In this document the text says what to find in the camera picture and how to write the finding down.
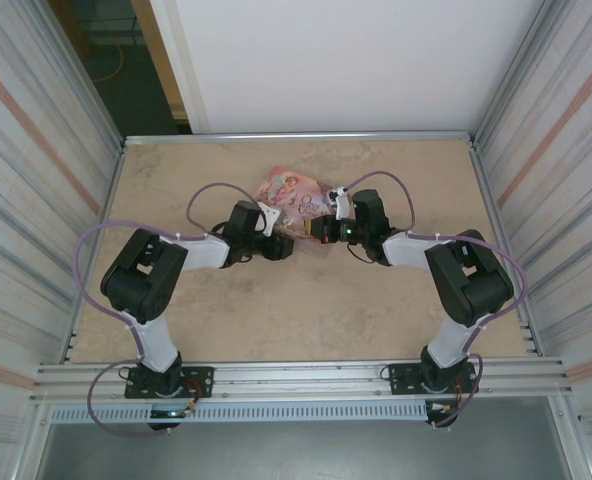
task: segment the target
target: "beige marble surface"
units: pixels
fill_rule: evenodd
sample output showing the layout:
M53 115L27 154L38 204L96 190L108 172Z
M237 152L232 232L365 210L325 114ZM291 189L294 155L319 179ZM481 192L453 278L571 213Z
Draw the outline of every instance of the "beige marble surface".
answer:
M137 220L169 232L197 233L184 218L190 196L225 181L255 192L275 165L331 185L389 170L408 185L418 233L479 229L493 239L464 142L299 142L142 145L129 148L112 206L112 220ZM394 226L409 210L400 187L382 177L377 188ZM229 217L236 192L217 188L197 201L194 217L212 226ZM131 235L105 232L92 294ZM296 252L281 263L254 258L246 265L181 276L167 310L172 338L187 361L315 361L416 358L444 312L429 273L366 265L338 244L325 260ZM522 356L515 315L483 332L473 351ZM85 307L74 362L133 358L131 336L116 320Z

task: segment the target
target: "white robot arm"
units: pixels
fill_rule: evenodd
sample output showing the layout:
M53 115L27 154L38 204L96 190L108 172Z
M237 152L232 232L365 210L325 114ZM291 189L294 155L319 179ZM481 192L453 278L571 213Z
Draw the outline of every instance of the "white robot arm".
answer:
M332 192L340 204L346 189ZM431 273L446 315L421 352L420 371L425 391L442 393L469 368L465 350L480 323L513 296L513 285L494 254L476 243L483 240L476 230L459 235L474 242L413 238L390 227L376 190L355 193L352 206L355 218L319 217L311 222L310 233L322 243L361 245L367 257L380 265Z
M280 210L241 201L222 233L195 240L165 238L137 230L105 273L101 293L130 324L139 350L141 390L158 396L177 391L182 358L172 342L165 309L183 272L227 268L260 254L269 260L291 255L293 240L274 234Z

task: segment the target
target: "white wall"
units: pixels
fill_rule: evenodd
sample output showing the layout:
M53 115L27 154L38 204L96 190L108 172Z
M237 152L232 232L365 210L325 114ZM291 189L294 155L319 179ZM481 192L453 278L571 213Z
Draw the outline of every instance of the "white wall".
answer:
M197 133L474 129L542 0L153 0Z

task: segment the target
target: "purple cable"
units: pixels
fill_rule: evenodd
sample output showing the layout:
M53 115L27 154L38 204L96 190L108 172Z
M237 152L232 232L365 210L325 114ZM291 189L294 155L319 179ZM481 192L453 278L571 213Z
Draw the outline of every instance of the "purple cable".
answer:
M476 376L476 381L474 382L474 386L472 387L472 393L469 394L469 396L465 399L465 401L458 408L458 410L456 410L449 417L441 420L440 422L436 422L434 424L434 427L442 427L443 425L451 422L452 419L456 418L458 415L463 413L463 411L465 411L465 409L469 406L472 399L474 398L474 394L478 391L478 386L480 385L480 379L483 377L483 357L481 357L477 353L470 353L469 358L472 358L472 357L476 358L478 360L478 375Z
M119 437L128 437L128 438L156 437L158 435L166 433L166 430L158 430L155 432L142 432L141 433L141 432L128 432L127 430L123 430L121 428L110 427L109 425L106 425L103 422L101 422L100 419L94 413L94 410L92 409L92 395L94 393L94 387L96 387L96 385L98 384L100 377L102 377L107 372L109 372L111 369L116 368L119 365L135 365L137 363L138 363L138 360L122 360L120 362L112 363L112 364L108 365L107 367L103 368L100 372L98 372L98 375L96 375L94 380L92 380L92 383L89 386L89 390L87 391L87 413L89 413L89 416L91 417L91 419L94 421L94 423L96 425L98 425L100 428L105 430L107 433L111 433L112 435L117 435Z
M375 172L367 173L367 174L363 175L362 177L360 177L358 180L355 180L352 183L350 183L349 185L347 185L347 187L346 187L347 190L351 190L356 185L361 183L363 180L366 180L369 177L373 177L374 175L385 175L386 177L394 179L394 181L396 183L398 183L398 185L400 185L400 188L403 189L403 192L405 192L405 196L407 197L407 203L409 203L409 211L411 212L411 216L412 216L412 220L409 223L409 226L405 230L411 230L412 228L414 228L414 226L416 225L416 210L414 209L414 202L412 201L412 196L409 194L409 190L407 190L407 187L405 186L403 181L400 178L398 178L396 175L394 175L393 173L386 172L384 170L376 170Z
M85 287L83 285L83 281L80 276L80 269L78 267L78 256L80 255L80 250L83 247L85 240L87 240L92 234L96 233L97 231L103 230L104 228L109 228L109 227L142 228L144 230L155 233L155 234L160 235L162 237L166 237L166 238L178 238L178 237L176 235L172 235L172 234L169 234L169 233L164 232L162 230L159 230L156 227L152 227L151 225L145 225L145 224L138 223L138 222L131 222L131 221L105 222L105 223L101 223L101 224L93 226L92 228L87 230L85 233L83 233L80 237L78 237L78 241L76 242L76 246L74 247L74 252L72 253L72 259L71 259L72 274L74 276L74 283L76 283L76 287L78 288L78 291L80 292L81 296L85 300L87 300L87 302L95 309L103 312L106 315L109 315L110 317L120 320L125 325L127 325L129 327L129 331L132 333L132 335L134 337L134 341L136 342L136 347L138 348L138 355L140 357L142 357L144 354L143 344L141 343L140 338L136 334L136 332L134 330L134 326L129 322L129 320L127 320L125 317L123 317L119 313L117 313L113 310L110 310L109 308L104 307L103 305L98 303L96 300L94 300L92 298L92 296L87 292L87 290L85 290ZM196 237L196 236L180 236L179 239L183 240L183 241L193 241L193 240L200 240L202 238L203 238L202 236L198 236L198 237Z
M491 250L492 252L499 254L501 257L504 257L509 263L512 264L512 266L514 267L514 269L518 272L518 275L520 276L520 280L522 283L520 295L518 295L518 297L510 305L508 305L507 307L490 315L489 317L485 318L484 320L482 320L478 324L478 328L472 333L472 335L467 340L467 343L463 347L464 352L467 352L469 350L469 347L471 347L472 343L474 342L474 340L476 339L476 337L480 333L481 327L484 327L492 320L496 320L498 317L502 317L506 313L511 312L516 307L518 307L518 305L520 305L522 302L525 301L525 298L527 297L527 293L529 292L529 281L527 280L527 273L525 272L523 267L520 265L520 263L518 263L518 260L516 260L514 257L512 257L505 250L498 248L496 245L492 245L491 243L487 243L483 240L479 240L477 238L465 237L462 235L438 235L438 236L436 236L436 235L417 235L415 233L409 232L408 236L409 236L409 238L413 238L415 240L460 241L460 242L469 242L469 243L473 243L475 245L479 245L481 247Z
M516 269L516 271L518 272L518 275L520 276L520 280L522 283L520 295L518 295L518 297L510 305L508 305L507 307L490 315L489 317L485 318L484 320L482 320L478 324L478 327L476 328L476 330L474 330L472 332L469 339L467 339L467 342L463 346L463 352L465 352L466 354L467 354L467 351L469 350L469 348L471 347L472 343L474 342L474 340L476 340L476 337L480 333L480 330L482 327L487 325L492 320L496 320L498 317L502 317L506 313L511 312L516 307L518 307L518 305L520 305L523 301L525 301L525 298L527 297L527 293L529 292L529 281L527 279L527 273L525 272L525 269L523 269L523 267L520 265L520 263L518 263L518 260L516 260L514 257L512 257L505 250L498 248L496 245L492 245L491 243L487 243L483 240L479 240L477 238L466 237L464 235L416 235L415 233L412 233L412 232L408 232L407 235L409 236L409 238L413 238L415 240L461 241L461 242L473 243L475 245L480 245L481 247L487 248L487 249L491 250L492 252L495 252L495 253L499 254L500 256L504 257L509 263L512 264L512 266L514 267L514 269ZM451 421L453 418L460 415L469 406L472 399L474 398L475 392L478 390L478 384L480 383L480 379L483 376L483 358L480 355L478 355L477 353L471 353L471 354L468 354L468 356L470 358L471 357L477 358L478 364L479 364L478 376L476 377L476 381L474 382L474 387L472 389L472 393L469 394L467 399L463 402L463 404L460 406L460 408L458 410L456 410L453 414L451 414L446 419L441 420L440 422L436 423L435 424L436 427L441 427L442 425L445 425L446 423Z
M129 327L129 331L131 332L132 336L134 337L134 341L136 342L136 347L138 348L138 357L139 357L139 360L124 360L122 362L112 363L108 367L105 367L103 370L101 370L98 375L96 375L96 378L94 378L91 385L89 386L89 390L87 391L87 411L89 412L89 416L91 417L91 419L94 421L94 423L96 425L98 425L99 427L101 427L103 430L105 430L108 433L112 433L114 435L118 435L121 437L130 437L130 438L152 437L152 436L164 433L164 430L158 431L158 432L151 432L151 433L132 433L132 432L127 432L127 431L124 431L121 429L112 428L108 425L105 425L103 422L101 422L100 419L94 414L94 411L92 410L92 394L94 392L94 387L96 386L96 384L100 380L100 377L102 377L105 373L107 373L112 368L117 367L118 365L137 364L140 360L142 360L142 358L145 354L145 351L143 349L143 344L140 341L140 338L139 338L138 334L136 333L134 326L129 322L129 320L127 320L125 317L123 317L119 313L114 312L113 310L110 310L109 308L102 306L100 303L98 303L96 300L94 300L92 298L92 296L89 294L89 292L87 292L87 290L85 290L85 286L83 285L83 281L80 276L80 269L78 267L78 256L80 255L80 250L83 247L85 240L87 240L87 238L89 238L92 234L98 232L99 230L102 230L104 228L109 228L109 227L142 228L143 230L147 230L149 232L155 233L157 235L160 235L161 237L176 238L176 239L182 240L182 241L201 240L203 237L202 236L172 235L172 234L169 234L169 233L164 232L162 230L159 230L156 227L152 227L151 225L145 225L145 224L138 223L138 222L131 222L131 221L105 222L105 223L101 223L99 225L95 225L94 227L90 228L85 233L83 233L78 238L78 241L76 242L76 246L74 247L74 252L72 253L72 259L71 259L72 274L74 276L74 283L76 283L76 287L78 288L78 291L80 292L81 296L85 300L87 300L87 302L92 307L96 308L97 310L101 311L102 313L104 313L106 315L109 315L110 317L120 320L121 322L123 322L125 325L127 325Z
M189 200L189 203L187 204L187 209L185 210L185 217L187 218L187 221L189 223L191 223L192 225L194 225L197 228L200 228L203 231L203 233L209 233L209 230L207 230L204 225L198 223L196 220L193 220L191 215L189 214L189 212L191 211L192 206L194 205L194 202L196 201L198 196L201 193L203 193L205 190L213 188L213 187L232 188L232 189L236 190L237 192L242 193L250 202L252 202L254 204L257 203L256 200L254 200L254 197L252 197L249 193L247 193L245 190L243 190L239 186L234 185L232 183L214 182L214 183L210 183L210 184L205 185L204 187L199 188L198 190L196 190L196 193L194 193L194 195L192 195L192 198ZM265 214L263 212L261 212L261 213L262 213L263 219L265 220L265 222L267 222L267 219L265 218Z

